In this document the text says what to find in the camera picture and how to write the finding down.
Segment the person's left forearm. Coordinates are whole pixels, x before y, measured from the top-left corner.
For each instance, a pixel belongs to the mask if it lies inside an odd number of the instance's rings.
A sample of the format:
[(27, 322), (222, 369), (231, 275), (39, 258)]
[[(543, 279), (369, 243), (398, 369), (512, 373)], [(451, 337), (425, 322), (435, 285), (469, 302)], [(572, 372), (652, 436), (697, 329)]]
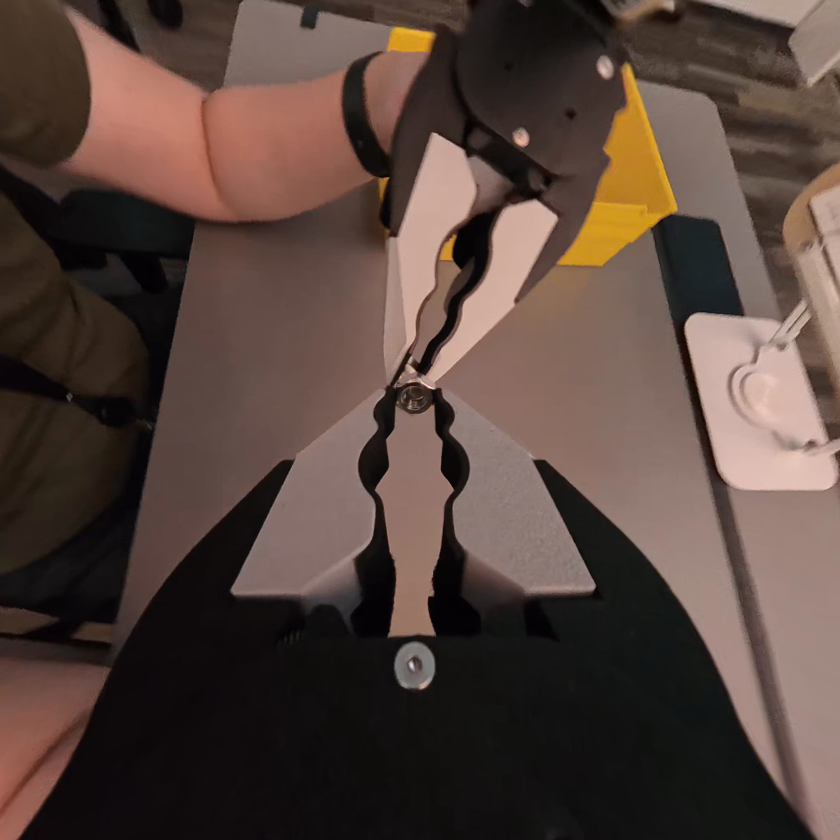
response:
[(90, 110), (68, 173), (202, 220), (274, 222), (369, 182), (343, 125), (343, 71), (206, 93), (67, 9)]

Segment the dark blue mat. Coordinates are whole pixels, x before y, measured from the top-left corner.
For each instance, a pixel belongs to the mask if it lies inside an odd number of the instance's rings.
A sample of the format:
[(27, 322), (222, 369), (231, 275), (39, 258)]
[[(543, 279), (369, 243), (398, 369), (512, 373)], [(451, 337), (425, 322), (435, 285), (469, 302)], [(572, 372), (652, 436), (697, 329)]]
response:
[(653, 227), (653, 237), (668, 308), (678, 331), (699, 312), (744, 315), (717, 222), (672, 214)]

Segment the yellow bin with divider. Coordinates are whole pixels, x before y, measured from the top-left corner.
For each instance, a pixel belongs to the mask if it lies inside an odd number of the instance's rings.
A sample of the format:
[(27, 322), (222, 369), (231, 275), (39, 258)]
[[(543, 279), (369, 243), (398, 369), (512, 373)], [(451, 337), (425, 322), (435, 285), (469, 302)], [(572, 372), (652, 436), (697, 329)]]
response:
[[(436, 34), (422, 34), (396, 28), (388, 41), (389, 51), (419, 51), (431, 55)], [(625, 245), (676, 211), (663, 162), (634, 74), (622, 65), (625, 107), (615, 116), (605, 145), (610, 158), (584, 225), (572, 246), (559, 260), (560, 266), (603, 266)], [(443, 251), (455, 249), (453, 242), (468, 233), (469, 243), (478, 231), (486, 232), (489, 215), (479, 212), (479, 220), (469, 220), (454, 233)]]

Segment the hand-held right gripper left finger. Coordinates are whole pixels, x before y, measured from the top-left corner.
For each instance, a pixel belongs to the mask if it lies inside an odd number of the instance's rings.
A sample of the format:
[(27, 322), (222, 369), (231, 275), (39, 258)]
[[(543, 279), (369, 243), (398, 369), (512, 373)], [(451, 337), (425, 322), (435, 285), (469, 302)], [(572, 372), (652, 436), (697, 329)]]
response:
[(330, 606), (358, 635), (388, 634), (396, 569), (376, 489), (395, 411), (395, 389), (375, 391), (294, 458), (234, 597)]

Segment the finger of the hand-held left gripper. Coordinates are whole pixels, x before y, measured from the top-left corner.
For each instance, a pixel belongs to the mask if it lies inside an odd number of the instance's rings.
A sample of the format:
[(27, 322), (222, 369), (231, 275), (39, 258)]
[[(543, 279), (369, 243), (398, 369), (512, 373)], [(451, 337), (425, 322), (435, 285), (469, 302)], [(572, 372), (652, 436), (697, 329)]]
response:
[(390, 389), (414, 358), (420, 316), (438, 284), (440, 254), (469, 220), (477, 193), (466, 150), (430, 133), (398, 232), (386, 241), (383, 356)]
[(438, 382), (514, 308), (557, 222), (538, 198), (523, 198), (512, 184), (476, 157), (469, 166), (477, 184), (471, 223), (489, 215), (478, 231), (472, 256), (452, 277), (445, 276), (426, 305), (416, 345), (416, 371)]

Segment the white stand base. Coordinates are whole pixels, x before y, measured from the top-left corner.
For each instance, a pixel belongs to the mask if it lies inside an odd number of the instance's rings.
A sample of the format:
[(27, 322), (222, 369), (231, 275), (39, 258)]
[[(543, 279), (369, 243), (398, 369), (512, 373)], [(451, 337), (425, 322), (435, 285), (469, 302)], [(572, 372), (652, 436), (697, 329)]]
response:
[(796, 338), (811, 319), (801, 301), (782, 322), (697, 312), (684, 335), (720, 477), (747, 491), (824, 491), (838, 482)]

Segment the wooden display board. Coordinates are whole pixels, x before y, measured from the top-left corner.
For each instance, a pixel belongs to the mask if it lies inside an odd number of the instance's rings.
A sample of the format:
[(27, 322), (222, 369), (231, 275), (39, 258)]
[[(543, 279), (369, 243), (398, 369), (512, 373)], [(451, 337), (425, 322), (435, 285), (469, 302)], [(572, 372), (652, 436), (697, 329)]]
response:
[(822, 329), (838, 337), (839, 163), (809, 184), (783, 223), (785, 250)]

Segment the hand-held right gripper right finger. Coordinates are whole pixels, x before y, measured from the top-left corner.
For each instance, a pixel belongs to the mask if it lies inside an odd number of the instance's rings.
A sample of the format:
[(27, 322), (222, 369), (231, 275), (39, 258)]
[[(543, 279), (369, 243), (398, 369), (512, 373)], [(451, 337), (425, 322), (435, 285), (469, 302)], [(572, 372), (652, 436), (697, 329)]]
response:
[(595, 593), (534, 457), (453, 392), (434, 394), (444, 504), (428, 613), (436, 635), (474, 636), (546, 600)]

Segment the person's left hand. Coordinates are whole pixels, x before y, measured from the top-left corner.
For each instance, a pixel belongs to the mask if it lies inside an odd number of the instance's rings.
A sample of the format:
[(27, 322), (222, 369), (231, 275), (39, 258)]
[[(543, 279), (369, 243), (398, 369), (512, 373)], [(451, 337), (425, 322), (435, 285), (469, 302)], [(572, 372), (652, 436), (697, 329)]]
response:
[(373, 57), (364, 70), (367, 123), (388, 163), (406, 98), (429, 57), (427, 52), (386, 51)]

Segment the black wristband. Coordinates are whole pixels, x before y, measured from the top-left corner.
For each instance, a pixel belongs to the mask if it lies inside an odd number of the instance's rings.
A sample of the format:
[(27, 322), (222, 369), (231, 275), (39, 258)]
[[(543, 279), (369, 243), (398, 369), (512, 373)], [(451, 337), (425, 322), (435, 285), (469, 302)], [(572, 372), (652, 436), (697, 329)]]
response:
[(345, 135), (357, 162), (368, 175), (384, 180), (392, 174), (391, 158), (373, 129), (364, 80), (370, 63), (381, 54), (375, 51), (350, 64), (343, 77), (341, 110)]

